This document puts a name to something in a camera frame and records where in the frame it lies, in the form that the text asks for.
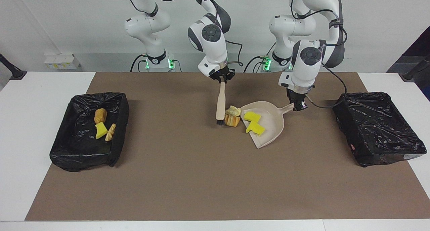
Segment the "beige hand brush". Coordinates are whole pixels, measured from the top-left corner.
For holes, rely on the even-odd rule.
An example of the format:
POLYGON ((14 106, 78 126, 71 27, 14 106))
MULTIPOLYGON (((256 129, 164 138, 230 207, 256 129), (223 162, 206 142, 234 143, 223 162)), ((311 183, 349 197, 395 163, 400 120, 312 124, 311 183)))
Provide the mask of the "beige hand brush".
POLYGON ((226 106, 226 98, 225 98, 225 82, 220 83, 220 91, 217 99, 217 108, 216 108, 216 123, 217 125, 224 125, 225 121, 225 106, 226 106))

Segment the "beige plastic dustpan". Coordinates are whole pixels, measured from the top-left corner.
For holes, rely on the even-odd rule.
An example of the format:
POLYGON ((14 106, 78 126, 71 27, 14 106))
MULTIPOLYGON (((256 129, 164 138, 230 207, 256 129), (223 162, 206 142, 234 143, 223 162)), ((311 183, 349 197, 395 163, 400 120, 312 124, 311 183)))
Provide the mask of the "beige plastic dustpan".
POLYGON ((255 146, 260 149, 273 142, 284 130, 284 114, 293 110, 293 104, 278 108, 268 101, 255 101, 253 103, 241 107, 241 119, 247 127, 249 121, 243 119, 246 112, 251 111, 261 115, 258 124, 265 128, 265 131, 260 136, 250 132, 255 146))

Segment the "large beige foam chunk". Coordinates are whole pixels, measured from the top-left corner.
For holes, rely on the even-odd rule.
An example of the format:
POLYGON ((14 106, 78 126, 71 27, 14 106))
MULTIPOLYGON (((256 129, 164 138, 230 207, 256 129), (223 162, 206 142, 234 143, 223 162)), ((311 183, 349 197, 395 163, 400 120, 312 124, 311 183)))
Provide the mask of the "large beige foam chunk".
POLYGON ((240 121, 241 121, 240 116, 225 114, 224 122, 226 126, 237 127, 240 121))

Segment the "notched yellow sponge piece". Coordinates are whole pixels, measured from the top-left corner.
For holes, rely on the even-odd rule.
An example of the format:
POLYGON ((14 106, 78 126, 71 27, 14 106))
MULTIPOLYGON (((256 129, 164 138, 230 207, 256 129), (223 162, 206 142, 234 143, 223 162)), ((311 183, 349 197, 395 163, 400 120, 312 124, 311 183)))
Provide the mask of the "notched yellow sponge piece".
POLYGON ((246 133, 253 132, 254 134, 260 136, 265 131, 265 128, 258 124, 258 122, 249 122, 249 125, 246 127, 246 133))

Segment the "striped toy croissant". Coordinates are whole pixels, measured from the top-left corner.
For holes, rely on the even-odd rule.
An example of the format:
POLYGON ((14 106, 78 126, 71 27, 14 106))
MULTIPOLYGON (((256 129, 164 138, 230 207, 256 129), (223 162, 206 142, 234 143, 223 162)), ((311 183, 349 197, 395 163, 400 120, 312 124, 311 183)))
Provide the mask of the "striped toy croissant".
POLYGON ((106 142, 112 141, 115 129, 116 129, 116 124, 113 123, 111 125, 111 127, 109 128, 108 132, 106 133, 106 136, 105 136, 105 141, 106 142))

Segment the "brown toy bread roll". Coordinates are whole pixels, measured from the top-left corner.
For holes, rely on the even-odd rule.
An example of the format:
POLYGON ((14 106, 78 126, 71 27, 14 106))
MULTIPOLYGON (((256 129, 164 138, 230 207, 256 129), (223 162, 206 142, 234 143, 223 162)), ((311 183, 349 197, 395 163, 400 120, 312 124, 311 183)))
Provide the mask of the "brown toy bread roll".
POLYGON ((104 123, 107 117, 107 110, 104 108, 99 108, 95 111, 94 122, 95 124, 104 123))

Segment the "yellow green sponge piece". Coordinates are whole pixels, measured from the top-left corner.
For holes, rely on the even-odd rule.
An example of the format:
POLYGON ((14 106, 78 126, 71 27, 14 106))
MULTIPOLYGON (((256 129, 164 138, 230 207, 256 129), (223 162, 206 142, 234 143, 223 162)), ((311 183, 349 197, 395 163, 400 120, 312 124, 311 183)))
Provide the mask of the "yellow green sponge piece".
POLYGON ((107 130, 107 128, 103 122, 97 123, 95 125, 95 128, 96 128, 96 135, 95 135, 96 140, 102 138, 103 136, 105 136, 108 133, 108 130, 107 130))

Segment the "bin with black trash bag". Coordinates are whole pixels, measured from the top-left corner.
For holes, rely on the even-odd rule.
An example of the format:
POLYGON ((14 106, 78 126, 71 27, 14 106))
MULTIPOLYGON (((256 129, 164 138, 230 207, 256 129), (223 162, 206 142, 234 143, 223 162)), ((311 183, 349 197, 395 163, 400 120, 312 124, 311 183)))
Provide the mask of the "bin with black trash bag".
POLYGON ((343 93, 333 112, 361 167, 389 165, 427 154, 424 142, 385 92, 343 93))
POLYGON ((79 172, 100 165, 113 167, 120 158, 129 119, 129 104, 125 93, 103 92, 76 95, 71 98, 49 153, 54 165, 70 172, 79 172), (113 139, 96 140, 95 111, 107 110, 104 125, 113 123, 113 139))

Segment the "brown table mat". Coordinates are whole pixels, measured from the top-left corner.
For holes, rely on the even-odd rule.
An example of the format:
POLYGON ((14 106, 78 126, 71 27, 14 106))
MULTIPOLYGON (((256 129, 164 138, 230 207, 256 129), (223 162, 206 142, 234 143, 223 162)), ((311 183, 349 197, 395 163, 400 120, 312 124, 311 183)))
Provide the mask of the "brown table mat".
POLYGON ((287 113, 256 149, 242 123, 216 124, 219 84, 200 73, 96 73, 87 92, 126 94, 120 159, 51 165, 27 221, 430 218, 410 164, 360 167, 332 110, 287 113))

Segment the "black clamp stand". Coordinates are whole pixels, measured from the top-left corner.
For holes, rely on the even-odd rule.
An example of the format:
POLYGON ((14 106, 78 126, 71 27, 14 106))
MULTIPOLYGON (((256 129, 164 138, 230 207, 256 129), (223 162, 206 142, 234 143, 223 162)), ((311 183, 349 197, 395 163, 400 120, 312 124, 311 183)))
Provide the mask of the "black clamp stand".
POLYGON ((399 73, 399 76, 404 82, 414 82, 414 76, 428 68, 430 68, 430 53, 421 62, 419 62, 419 64, 413 67, 413 69, 407 73, 399 73))
POLYGON ((9 62, 1 53, 0 62, 12 73, 10 80, 21 80, 28 73, 26 70, 20 70, 20 68, 9 62))

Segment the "dark background panel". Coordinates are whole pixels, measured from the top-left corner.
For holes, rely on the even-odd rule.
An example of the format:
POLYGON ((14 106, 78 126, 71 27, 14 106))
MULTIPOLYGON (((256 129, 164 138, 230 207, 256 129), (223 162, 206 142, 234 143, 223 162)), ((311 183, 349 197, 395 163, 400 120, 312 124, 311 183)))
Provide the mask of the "dark background panel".
POLYGON ((428 54, 430 54, 430 26, 392 64, 387 73, 406 73, 418 65, 428 54))

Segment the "white wall power box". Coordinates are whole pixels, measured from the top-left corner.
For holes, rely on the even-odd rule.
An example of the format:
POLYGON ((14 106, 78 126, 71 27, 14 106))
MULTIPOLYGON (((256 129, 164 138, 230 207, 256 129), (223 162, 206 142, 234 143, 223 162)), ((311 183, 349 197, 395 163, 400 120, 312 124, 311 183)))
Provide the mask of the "white wall power box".
POLYGON ((48 55, 44 61, 45 66, 51 70, 77 70, 81 67, 74 54, 48 55))

